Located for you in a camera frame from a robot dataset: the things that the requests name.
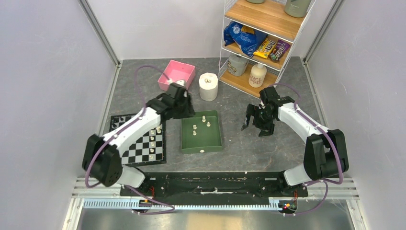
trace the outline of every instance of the black and white chessboard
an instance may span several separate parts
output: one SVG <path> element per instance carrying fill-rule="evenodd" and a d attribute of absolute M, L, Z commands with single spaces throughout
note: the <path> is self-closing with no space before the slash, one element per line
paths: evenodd
<path fill-rule="evenodd" d="M 136 114 L 112 116 L 110 119 L 110 132 L 117 129 Z M 129 166 L 144 166 L 166 163 L 165 156 L 165 123 L 160 129 L 151 129 L 140 137 L 130 148 L 123 153 L 121 163 Z"/>

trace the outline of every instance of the shelf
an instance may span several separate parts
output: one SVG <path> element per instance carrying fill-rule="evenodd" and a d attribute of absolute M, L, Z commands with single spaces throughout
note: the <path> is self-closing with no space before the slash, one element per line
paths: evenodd
<path fill-rule="evenodd" d="M 258 57 L 256 55 L 253 55 L 252 57 L 248 57 L 246 54 L 244 54 L 242 52 L 242 50 L 240 49 L 240 47 L 238 47 L 238 45 L 236 43 L 230 44 L 228 46 L 223 46 L 223 49 L 225 49 L 225 50 L 227 50 L 227 51 L 229 51 L 231 53 L 234 53 L 234 54 L 243 56 L 245 58 L 248 58 L 250 60 L 259 62 L 261 64 L 264 64 L 267 67 L 275 69 L 277 71 L 281 71 L 282 66 L 283 66 L 283 64 L 284 64 L 284 62 L 286 60 L 286 57 L 288 56 L 288 53 L 290 52 L 290 49 L 288 49 L 288 51 L 282 56 L 282 58 L 281 58 L 281 60 L 279 62 L 273 62 L 268 58 L 262 58 L 262 57 Z"/>
<path fill-rule="evenodd" d="M 251 94 L 255 97 L 259 97 L 259 92 L 263 90 L 264 88 L 268 87 L 269 85 L 273 84 L 276 82 L 276 78 L 278 76 L 271 74 L 267 72 L 264 83 L 262 84 L 261 87 L 254 88 L 249 85 L 248 79 L 249 79 L 249 74 L 251 73 L 251 68 L 252 65 L 248 64 L 247 69 L 241 76 L 234 76 L 228 70 L 224 72 L 224 74 L 220 77 L 220 81 L 229 84 L 233 87 L 236 87 L 239 90 L 242 90 L 248 94 Z"/>
<path fill-rule="evenodd" d="M 293 42 L 303 18 L 294 18 L 284 11 L 285 5 L 266 0 L 261 4 L 238 0 L 225 17 L 241 24 Z"/>

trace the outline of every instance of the pink container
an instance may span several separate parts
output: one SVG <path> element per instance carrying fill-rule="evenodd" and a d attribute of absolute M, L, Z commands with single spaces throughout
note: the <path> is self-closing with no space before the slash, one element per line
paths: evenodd
<path fill-rule="evenodd" d="M 194 75 L 196 74 L 196 68 L 189 64 L 171 60 L 168 66 L 166 66 L 164 73 L 166 73 L 173 82 L 185 80 L 185 87 L 188 89 L 192 83 Z M 160 89 L 164 91 L 167 91 L 169 88 L 168 80 L 163 74 L 158 79 L 158 84 Z"/>

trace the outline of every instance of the robotic arm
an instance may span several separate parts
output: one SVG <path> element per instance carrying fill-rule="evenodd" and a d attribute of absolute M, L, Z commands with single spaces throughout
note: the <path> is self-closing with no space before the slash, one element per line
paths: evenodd
<path fill-rule="evenodd" d="M 103 149 L 103 154 L 97 157 L 90 172 L 104 186 L 118 183 L 138 188 L 145 176 L 138 169 L 121 164 L 123 153 L 144 133 L 156 128 L 163 121 L 187 118 L 195 114 L 191 95 L 184 86 L 177 83 L 169 85 L 166 93 L 148 101 L 144 109 L 145 111 L 141 110 L 118 129 L 102 137 L 94 134 L 88 139 L 82 162 L 84 170 L 88 169 L 99 148 L 112 138 Z"/>
<path fill-rule="evenodd" d="M 259 106 L 248 105 L 247 116 L 241 130 L 248 127 L 250 118 L 253 116 L 253 125 L 261 130 L 259 137 L 269 136 L 274 132 L 274 121 L 283 121 L 306 143 L 304 162 L 283 172 L 284 187 L 331 177 L 337 175 L 339 170 L 342 172 L 348 170 L 345 138 L 339 129 L 329 130 L 311 119 L 303 111 L 301 112 L 331 138 L 337 149 L 341 169 L 337 167 L 332 147 L 325 136 L 298 113 L 300 108 L 297 106 L 297 109 L 295 109 L 294 100 L 291 97 L 281 98 L 274 87 L 265 88 L 259 94 L 261 103 Z"/>

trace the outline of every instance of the green tray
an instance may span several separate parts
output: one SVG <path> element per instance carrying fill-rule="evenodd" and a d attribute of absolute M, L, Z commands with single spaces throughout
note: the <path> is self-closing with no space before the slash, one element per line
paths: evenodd
<path fill-rule="evenodd" d="M 193 125 L 197 126 L 196 136 L 193 135 Z M 183 153 L 220 152 L 220 124 L 216 110 L 196 112 L 194 117 L 182 119 L 181 151 Z"/>

